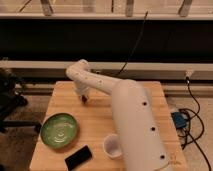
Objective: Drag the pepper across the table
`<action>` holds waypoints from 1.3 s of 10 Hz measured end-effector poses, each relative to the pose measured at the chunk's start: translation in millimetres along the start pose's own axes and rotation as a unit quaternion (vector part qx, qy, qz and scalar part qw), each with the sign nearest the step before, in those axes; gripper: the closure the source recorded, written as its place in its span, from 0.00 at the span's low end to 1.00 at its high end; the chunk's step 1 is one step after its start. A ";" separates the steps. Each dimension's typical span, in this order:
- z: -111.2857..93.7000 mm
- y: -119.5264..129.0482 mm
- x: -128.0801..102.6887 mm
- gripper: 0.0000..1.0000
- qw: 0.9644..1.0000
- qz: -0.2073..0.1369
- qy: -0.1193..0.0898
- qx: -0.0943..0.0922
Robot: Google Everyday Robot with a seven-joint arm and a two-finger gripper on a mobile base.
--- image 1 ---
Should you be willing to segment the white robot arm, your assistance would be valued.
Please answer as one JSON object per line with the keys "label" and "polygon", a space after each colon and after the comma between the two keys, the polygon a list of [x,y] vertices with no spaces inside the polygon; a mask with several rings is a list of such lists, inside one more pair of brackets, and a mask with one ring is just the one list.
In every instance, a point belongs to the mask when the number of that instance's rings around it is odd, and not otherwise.
{"label": "white robot arm", "polygon": [[150,95],[142,84],[92,73],[84,59],[70,65],[66,75],[74,81],[79,96],[94,88],[111,97],[112,117],[126,171],[173,171],[152,112]]}

